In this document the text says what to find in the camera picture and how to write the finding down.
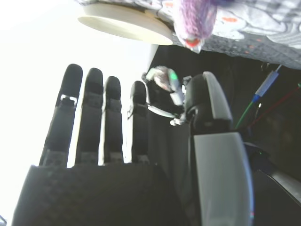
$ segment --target green light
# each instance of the green light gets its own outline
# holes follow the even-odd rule
[[[177,79],[178,79],[178,76],[175,74],[175,72],[171,72],[170,78],[171,78],[172,80],[177,80]]]

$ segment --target dark floor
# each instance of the dark floor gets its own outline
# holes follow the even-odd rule
[[[215,74],[231,106],[234,124],[252,99],[268,72],[262,62],[229,57],[225,54],[204,52],[195,54],[178,46],[160,46],[151,67],[164,65],[173,68],[180,78],[203,71]],[[262,98],[258,115],[297,87],[301,71],[281,68],[280,76]],[[263,117],[251,128],[244,140],[253,142],[270,154],[270,160],[281,170],[301,181],[301,90],[296,91],[279,107]],[[243,127],[254,120],[256,107],[243,122]],[[150,158],[161,164],[172,179],[182,200],[191,198],[187,165],[188,126],[172,127],[169,119],[149,114]],[[273,181],[262,173],[254,174],[256,226],[301,225],[301,209]]]

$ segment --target white background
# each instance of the white background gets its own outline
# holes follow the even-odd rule
[[[0,214],[10,219],[29,166],[39,162],[68,64],[79,64],[84,76],[96,67],[104,81],[119,78],[125,131],[131,85],[148,69],[156,46],[85,27],[77,21],[81,7],[72,0],[0,1]]]

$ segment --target patterned fabric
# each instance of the patterned fabric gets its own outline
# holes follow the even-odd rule
[[[173,27],[173,0],[76,0],[144,9]],[[174,34],[174,44],[182,46]],[[301,69],[301,0],[218,0],[206,51]]]

